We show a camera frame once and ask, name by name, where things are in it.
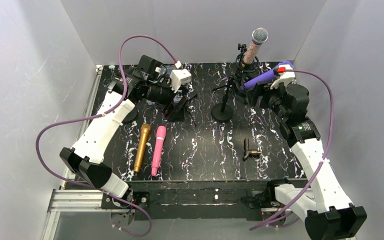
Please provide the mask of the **purple microphone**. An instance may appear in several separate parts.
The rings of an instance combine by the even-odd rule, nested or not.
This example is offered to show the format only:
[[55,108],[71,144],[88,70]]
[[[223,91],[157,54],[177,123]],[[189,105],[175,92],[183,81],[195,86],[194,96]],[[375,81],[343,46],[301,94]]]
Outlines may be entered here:
[[268,83],[274,82],[276,77],[277,77],[275,75],[275,71],[277,71],[278,68],[280,66],[283,66],[283,65],[288,65],[292,69],[294,68],[294,65],[290,61],[284,61],[284,62],[278,63],[274,68],[262,73],[261,75],[255,77],[255,78],[252,78],[251,80],[249,80],[245,83],[243,83],[239,89],[241,91],[247,91],[247,90],[252,90],[256,86],[257,83],[268,84]]

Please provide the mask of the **pink microphone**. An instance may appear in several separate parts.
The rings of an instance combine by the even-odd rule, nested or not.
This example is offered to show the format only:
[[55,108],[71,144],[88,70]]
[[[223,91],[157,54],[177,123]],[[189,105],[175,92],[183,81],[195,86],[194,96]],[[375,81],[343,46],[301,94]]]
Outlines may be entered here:
[[163,145],[165,141],[165,137],[167,134],[167,128],[163,125],[160,125],[155,134],[155,144],[154,144],[154,152],[152,157],[152,165],[151,165],[151,176],[155,177],[158,173],[158,169],[161,164],[161,157],[163,151]]

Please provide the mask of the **gold microphone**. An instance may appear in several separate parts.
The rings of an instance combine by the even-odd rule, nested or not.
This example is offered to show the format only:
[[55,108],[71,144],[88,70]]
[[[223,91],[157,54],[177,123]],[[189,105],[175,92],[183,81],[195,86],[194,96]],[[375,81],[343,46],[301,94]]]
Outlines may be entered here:
[[151,125],[148,123],[142,124],[140,128],[139,143],[137,146],[137,152],[136,152],[135,161],[133,165],[134,173],[139,173],[141,170],[150,132],[151,132]]

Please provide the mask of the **glitter silver microphone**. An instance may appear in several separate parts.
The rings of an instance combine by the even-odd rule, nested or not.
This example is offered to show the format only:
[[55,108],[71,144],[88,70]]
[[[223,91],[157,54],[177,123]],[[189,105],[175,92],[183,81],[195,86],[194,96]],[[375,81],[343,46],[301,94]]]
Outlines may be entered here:
[[252,32],[252,42],[242,57],[242,65],[250,65],[257,56],[261,45],[268,39],[268,31],[259,27]]

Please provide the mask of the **black tripod mic stand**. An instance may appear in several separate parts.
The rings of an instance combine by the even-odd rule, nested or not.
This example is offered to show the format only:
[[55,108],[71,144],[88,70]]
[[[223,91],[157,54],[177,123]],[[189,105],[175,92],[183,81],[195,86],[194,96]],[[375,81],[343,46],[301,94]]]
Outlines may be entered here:
[[191,119],[191,122],[193,123],[193,126],[196,127],[196,121],[195,116],[192,114],[190,110],[190,104],[192,103],[192,100],[196,99],[198,97],[198,94],[195,94],[191,98],[187,97],[186,95],[183,95],[184,98],[186,98],[186,101],[184,105],[180,108],[180,110],[177,111],[177,116],[175,117],[176,122],[184,122],[186,117],[185,113],[187,113]]

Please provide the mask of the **black shock-mount stand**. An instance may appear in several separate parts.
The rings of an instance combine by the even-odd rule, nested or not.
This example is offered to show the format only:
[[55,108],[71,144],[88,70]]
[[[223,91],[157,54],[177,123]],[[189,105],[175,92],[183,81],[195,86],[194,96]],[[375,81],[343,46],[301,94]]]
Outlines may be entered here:
[[255,43],[251,43],[249,48],[247,48],[246,44],[238,44],[237,49],[240,53],[235,59],[238,73],[251,74],[259,69],[260,61],[257,53],[260,48],[261,45]]

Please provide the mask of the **black round-base mic stand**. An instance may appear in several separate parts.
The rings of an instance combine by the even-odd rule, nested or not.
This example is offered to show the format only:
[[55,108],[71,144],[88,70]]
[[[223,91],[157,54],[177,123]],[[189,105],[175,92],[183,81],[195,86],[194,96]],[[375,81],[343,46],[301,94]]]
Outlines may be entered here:
[[125,124],[130,124],[132,123],[133,121],[135,121],[138,117],[138,109],[137,107],[135,106],[133,108],[133,110],[131,110],[126,116],[125,118],[123,119],[122,123],[125,125]]

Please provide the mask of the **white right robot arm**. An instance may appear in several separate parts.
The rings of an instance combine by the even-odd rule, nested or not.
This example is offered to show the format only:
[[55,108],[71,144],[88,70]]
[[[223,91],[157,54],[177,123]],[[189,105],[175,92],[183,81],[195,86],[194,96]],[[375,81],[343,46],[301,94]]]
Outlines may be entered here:
[[260,207],[278,202],[304,222],[312,240],[341,240],[356,235],[367,213],[356,206],[340,186],[316,125],[307,116],[309,91],[299,84],[273,88],[258,83],[246,93],[251,105],[272,110],[280,120],[280,132],[299,161],[308,182],[303,188],[290,180],[274,179],[252,200]]

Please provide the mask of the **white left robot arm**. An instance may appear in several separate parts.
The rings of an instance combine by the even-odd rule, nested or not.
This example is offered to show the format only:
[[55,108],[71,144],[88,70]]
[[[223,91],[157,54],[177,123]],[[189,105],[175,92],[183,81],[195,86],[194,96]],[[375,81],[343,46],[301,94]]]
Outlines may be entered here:
[[123,197],[129,185],[103,163],[104,153],[119,126],[142,100],[155,103],[168,122],[182,122],[189,101],[186,84],[189,70],[177,61],[172,70],[161,72],[164,64],[143,55],[136,67],[115,75],[104,100],[85,132],[59,156],[72,173],[96,189]]

